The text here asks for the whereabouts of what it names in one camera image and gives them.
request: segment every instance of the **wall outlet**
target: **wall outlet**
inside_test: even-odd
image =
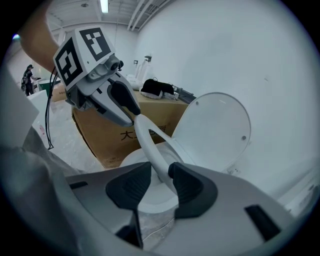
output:
[[[226,169],[224,173],[230,174],[232,176],[239,176],[241,174],[241,171],[239,170],[238,167],[236,167],[235,165],[232,165],[228,169]]]

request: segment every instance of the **white toilet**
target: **white toilet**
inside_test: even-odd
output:
[[[178,205],[175,188],[168,176],[171,163],[183,162],[222,172],[244,152],[251,135],[246,109],[234,97],[220,92],[195,99],[185,110],[172,137],[142,114],[136,116],[134,128],[142,148],[129,154],[121,167],[151,162],[151,184],[138,210],[152,214]],[[155,145],[149,130],[165,142]]]

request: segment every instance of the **ceiling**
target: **ceiling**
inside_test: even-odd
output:
[[[56,30],[69,25],[94,22],[128,26],[139,2],[140,0],[108,0],[109,12],[102,13],[100,0],[53,0],[47,13],[49,27],[51,30]],[[142,0],[142,2],[131,26],[135,24],[145,6],[148,7],[137,22],[135,30],[138,30],[161,5],[170,0]]]

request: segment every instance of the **floor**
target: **floor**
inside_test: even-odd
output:
[[[64,100],[52,102],[49,117],[51,152],[70,166],[87,173],[104,171],[84,142],[72,119],[72,108]],[[174,225],[174,208],[159,214],[139,212],[143,249],[152,251],[170,232]]]

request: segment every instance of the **black cable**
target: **black cable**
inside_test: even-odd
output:
[[[51,73],[51,76],[50,76],[50,80],[49,80],[49,93],[48,93],[48,100],[46,102],[45,116],[44,116],[45,133],[46,133],[46,137],[48,139],[48,144],[49,144],[48,150],[51,150],[51,149],[54,148],[54,146],[51,143],[51,136],[50,136],[49,112],[50,112],[50,101],[51,101],[53,87],[55,86],[55,81],[57,80],[57,77],[58,77],[57,73],[56,73],[54,78],[53,78],[53,82],[52,82],[52,76],[53,76],[55,70],[56,70],[56,67],[54,67],[54,69],[53,69],[53,71]]]

